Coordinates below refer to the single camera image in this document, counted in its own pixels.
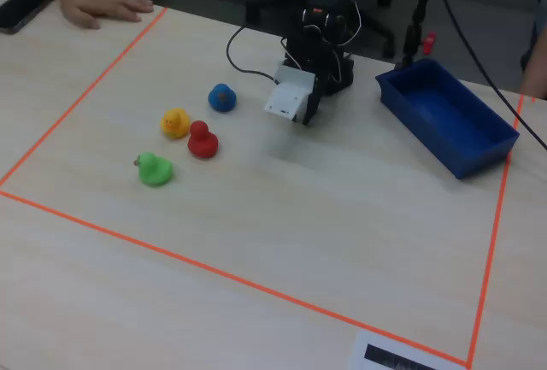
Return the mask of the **person's bare hand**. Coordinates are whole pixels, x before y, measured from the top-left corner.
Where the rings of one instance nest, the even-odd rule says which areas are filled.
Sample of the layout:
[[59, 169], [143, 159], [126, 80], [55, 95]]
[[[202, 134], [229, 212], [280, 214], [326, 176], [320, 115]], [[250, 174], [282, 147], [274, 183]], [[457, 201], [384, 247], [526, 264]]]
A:
[[142, 13], [151, 13], [151, 0], [59, 0], [63, 16], [84, 29], [100, 28], [99, 18], [140, 22]]

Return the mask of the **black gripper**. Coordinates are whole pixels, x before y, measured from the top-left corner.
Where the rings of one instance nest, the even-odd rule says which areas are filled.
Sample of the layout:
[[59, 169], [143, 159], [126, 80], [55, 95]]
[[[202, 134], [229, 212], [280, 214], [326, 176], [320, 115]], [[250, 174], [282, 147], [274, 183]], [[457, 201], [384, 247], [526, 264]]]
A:
[[315, 116], [322, 96], [322, 81], [330, 86], [343, 84], [342, 62], [338, 48], [327, 41], [315, 24], [302, 27], [305, 66], [315, 75], [312, 92], [308, 96], [303, 125], [307, 126]]

